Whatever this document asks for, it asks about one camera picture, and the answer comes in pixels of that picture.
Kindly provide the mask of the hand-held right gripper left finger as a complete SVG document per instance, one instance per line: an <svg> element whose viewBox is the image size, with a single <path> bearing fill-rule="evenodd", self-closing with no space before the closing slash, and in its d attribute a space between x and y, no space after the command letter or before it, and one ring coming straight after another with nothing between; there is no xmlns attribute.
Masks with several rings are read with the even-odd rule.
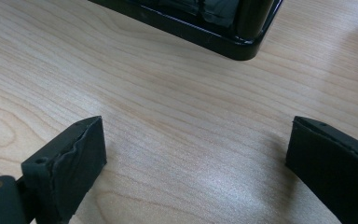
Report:
<svg viewBox="0 0 358 224"><path fill-rule="evenodd" d="M78 121L21 164L35 192L38 224L67 224L107 164L100 116Z"/></svg>

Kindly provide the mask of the red and black shoe rack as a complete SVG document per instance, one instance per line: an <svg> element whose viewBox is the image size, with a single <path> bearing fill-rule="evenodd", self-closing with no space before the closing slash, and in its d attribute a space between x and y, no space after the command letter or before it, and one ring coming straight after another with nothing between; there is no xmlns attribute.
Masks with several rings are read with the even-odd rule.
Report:
<svg viewBox="0 0 358 224"><path fill-rule="evenodd" d="M90 0L237 61L254 58L283 0Z"/></svg>

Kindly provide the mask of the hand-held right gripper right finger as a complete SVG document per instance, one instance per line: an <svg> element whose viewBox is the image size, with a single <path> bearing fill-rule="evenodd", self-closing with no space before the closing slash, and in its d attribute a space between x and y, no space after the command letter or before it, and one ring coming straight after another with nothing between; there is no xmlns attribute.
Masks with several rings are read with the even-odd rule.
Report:
<svg viewBox="0 0 358 224"><path fill-rule="evenodd" d="M296 116L285 164L342 224L358 224L357 139Z"/></svg>

